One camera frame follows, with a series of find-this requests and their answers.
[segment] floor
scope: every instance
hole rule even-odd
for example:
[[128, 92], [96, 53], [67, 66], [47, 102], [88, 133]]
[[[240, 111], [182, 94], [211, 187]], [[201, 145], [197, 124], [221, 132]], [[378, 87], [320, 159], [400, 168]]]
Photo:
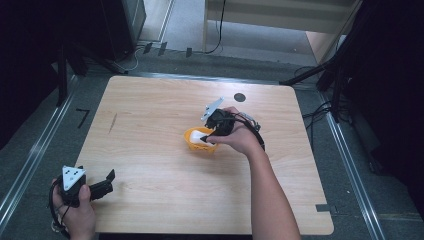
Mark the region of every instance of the floor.
[[[223, 24], [221, 47], [213, 54], [193, 54], [186, 57], [187, 47], [201, 50], [203, 1], [174, 0], [172, 11], [162, 40], [155, 48], [137, 60], [128, 57], [120, 66], [132, 69], [133, 76], [207, 76], [215, 80], [246, 81], [261, 84], [278, 84], [281, 79], [290, 79], [305, 70], [302, 67], [316, 65], [306, 34], [302, 31], [254, 27], [240, 24]], [[207, 49], [217, 42], [216, 26], [209, 22]], [[160, 55], [161, 42], [167, 42]], [[87, 60], [89, 73], [71, 81], [70, 99], [66, 108], [56, 108], [57, 92], [53, 92], [15, 134], [10, 143], [0, 151], [0, 197], [4, 198], [15, 187], [21, 169], [35, 165], [26, 177], [28, 182], [15, 212], [7, 219], [8, 224], [0, 228], [1, 239], [63, 239], [50, 229], [49, 213], [45, 209], [50, 181], [63, 165], [75, 164], [85, 136], [90, 128], [102, 93], [112, 76], [101, 66]], [[317, 77], [296, 84], [296, 96], [302, 114], [313, 112], [323, 101], [322, 94], [314, 88]], [[90, 113], [81, 125], [83, 113], [76, 109], [88, 109]], [[44, 145], [34, 149], [34, 143], [44, 136], [43, 129], [52, 116], [63, 111], [61, 121]], [[321, 177], [335, 231], [329, 236], [302, 236], [303, 239], [373, 239], [358, 204], [352, 180], [334, 140], [331, 124], [326, 117], [314, 124], [314, 157]], [[349, 155], [357, 169], [361, 183], [378, 216], [385, 237], [377, 239], [424, 239], [424, 224], [416, 212], [405, 187], [391, 176], [377, 176], [369, 170], [367, 154], [364, 152], [354, 126], [347, 123], [337, 125], [345, 138]], [[38, 158], [30, 153], [38, 152]], [[3, 205], [0, 213], [4, 214]], [[138, 239], [222, 239], [220, 236], [169, 236], [142, 235]]]
[[140, 39], [147, 42], [162, 41], [171, 15], [173, 0], [144, 0], [146, 21]]

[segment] wire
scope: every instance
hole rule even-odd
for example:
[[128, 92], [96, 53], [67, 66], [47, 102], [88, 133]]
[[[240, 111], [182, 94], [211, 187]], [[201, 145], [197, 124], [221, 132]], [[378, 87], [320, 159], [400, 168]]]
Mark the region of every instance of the wire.
[[136, 64], [135, 64], [135, 66], [134, 66], [134, 67], [132, 67], [132, 68], [124, 68], [124, 67], [120, 66], [118, 63], [116, 63], [115, 61], [113, 61], [113, 64], [115, 64], [115, 65], [116, 65], [116, 66], [118, 66], [120, 69], [125, 70], [125, 71], [132, 71], [132, 70], [136, 69], [136, 68], [138, 67], [138, 58], [137, 58], [137, 53], [138, 53], [138, 51], [140, 51], [140, 50], [142, 50], [142, 49], [144, 49], [144, 48], [143, 48], [143, 47], [141, 47], [141, 48], [137, 49], [137, 50], [134, 52], [134, 58], [135, 58], [135, 60], [136, 60]]
[[246, 113], [238, 112], [238, 113], [231, 113], [231, 115], [234, 115], [235, 117], [239, 116], [243, 118], [244, 120], [252, 123], [253, 128], [258, 132], [261, 129], [261, 125], [259, 125], [259, 123], [255, 121], [255, 119], [253, 119], [251, 116], [247, 115]]
[[296, 70], [294, 71], [293, 76], [297, 77], [297, 76], [296, 76], [297, 72], [299, 72], [300, 70], [305, 69], [305, 68], [315, 68], [315, 67], [314, 67], [314, 66], [305, 66], [305, 67], [300, 67], [300, 68], [298, 68], [298, 69], [296, 69]]
[[[217, 9], [215, 9], [215, 17], [217, 17], [217, 15], [218, 15], [218, 11], [217, 11]], [[218, 20], [215, 20], [215, 29], [216, 29], [216, 33], [220, 34], [219, 29], [218, 29]], [[221, 44], [221, 51], [218, 54], [222, 53], [223, 51], [224, 51], [224, 47]]]
[[[302, 115], [303, 119], [311, 118], [310, 123], [306, 126], [306, 130], [308, 130], [308, 128], [310, 128], [310, 144], [311, 144], [312, 152], [314, 152], [314, 123], [323, 119], [324, 116], [328, 112], [331, 112], [333, 110], [332, 106], [324, 107], [325, 105], [329, 104], [330, 102], [331, 101], [326, 101], [323, 104], [321, 104], [314, 112]], [[339, 106], [339, 109], [337, 109], [337, 116], [342, 121], [351, 123], [351, 121], [340, 117], [340, 115], [342, 113], [348, 112], [348, 110], [349, 110], [349, 108], [347, 106]]]
[[68, 211], [69, 211], [69, 208], [70, 208], [71, 206], [68, 206], [68, 208], [66, 208], [66, 211], [65, 211], [65, 213], [63, 214], [63, 216], [61, 217], [61, 219], [60, 219], [60, 225], [63, 225], [63, 219], [65, 219], [65, 216], [66, 216], [66, 214], [68, 213]]
[[219, 41], [218, 41], [218, 44], [216, 45], [216, 47], [212, 51], [205, 52], [205, 54], [211, 54], [211, 53], [215, 52], [215, 50], [221, 44], [221, 39], [222, 39], [222, 21], [224, 20], [225, 3], [226, 3], [226, 0], [224, 0], [224, 2], [222, 4], [221, 23], [219, 24]]
[[265, 142], [264, 142], [262, 136], [259, 134], [259, 130], [252, 126], [251, 120], [249, 120], [246, 117], [244, 117], [243, 115], [239, 115], [239, 114], [240, 113], [231, 113], [231, 115], [240, 116], [241, 118], [245, 119], [244, 121], [239, 119], [239, 118], [236, 118], [236, 117], [234, 117], [234, 118], [221, 118], [220, 120], [233, 120], [233, 121], [243, 123], [244, 126], [246, 126], [247, 129], [249, 129], [250, 132], [252, 132], [253, 135], [255, 135], [256, 139], [259, 142], [259, 145], [261, 145], [262, 149], [265, 151]]
[[71, 236], [69, 235], [68, 231], [66, 231], [66, 227], [62, 223], [60, 223], [59, 220], [58, 220], [58, 217], [57, 217], [58, 212], [56, 212], [56, 210], [54, 209], [54, 204], [53, 204], [53, 191], [54, 191], [54, 188], [58, 184], [60, 184], [62, 181], [63, 181], [63, 177], [62, 177], [62, 175], [60, 175], [56, 179], [56, 181], [54, 181], [53, 184], [51, 185], [50, 191], [49, 191], [49, 204], [48, 204], [48, 207], [50, 208], [50, 213], [51, 213], [52, 218], [53, 218], [53, 225], [52, 226], [54, 226], [54, 228], [57, 229], [57, 231], [60, 231], [60, 233], [62, 233], [63, 236], [65, 236], [66, 238], [70, 239]]

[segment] wooden surface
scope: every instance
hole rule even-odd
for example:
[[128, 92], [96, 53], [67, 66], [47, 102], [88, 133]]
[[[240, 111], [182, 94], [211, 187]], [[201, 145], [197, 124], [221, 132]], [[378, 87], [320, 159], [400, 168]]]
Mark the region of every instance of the wooden surface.
[[[236, 102], [236, 93], [246, 101]], [[220, 107], [261, 124], [301, 233], [333, 232], [329, 212], [316, 211], [326, 200], [292, 88], [139, 77], [110, 80], [76, 163], [89, 184], [116, 172], [114, 191], [94, 202], [96, 231], [251, 234], [246, 158], [226, 145], [191, 151], [183, 138], [221, 96]]]

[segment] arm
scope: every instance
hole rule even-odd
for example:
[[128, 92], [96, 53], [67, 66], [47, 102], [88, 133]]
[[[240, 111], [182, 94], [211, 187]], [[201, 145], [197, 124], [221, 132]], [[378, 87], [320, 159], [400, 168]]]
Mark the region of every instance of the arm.
[[[224, 109], [238, 113], [235, 108]], [[210, 136], [208, 142], [224, 143], [246, 155], [252, 185], [252, 235], [254, 239], [300, 239], [299, 228], [268, 155], [256, 137], [236, 122], [229, 136]]]
[[54, 189], [53, 204], [55, 208], [58, 208], [58, 212], [61, 217], [63, 217], [66, 212], [63, 222], [68, 228], [71, 240], [90, 240], [94, 237], [96, 215], [90, 204], [90, 196], [90, 187], [88, 187], [88, 185], [83, 185], [80, 188], [78, 195], [80, 206], [78, 208], [70, 207], [66, 212], [68, 206], [63, 205], [62, 197], [59, 193], [59, 187], [56, 186]]

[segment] forearm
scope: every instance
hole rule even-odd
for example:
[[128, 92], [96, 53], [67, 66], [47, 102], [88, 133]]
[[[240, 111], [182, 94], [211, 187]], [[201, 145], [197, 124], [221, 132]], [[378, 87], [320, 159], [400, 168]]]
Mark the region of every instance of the forearm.
[[92, 240], [94, 239], [94, 237], [72, 237], [71, 236], [71, 240]]
[[290, 204], [267, 154], [256, 149], [247, 155], [252, 182], [252, 234], [254, 239], [300, 239]]

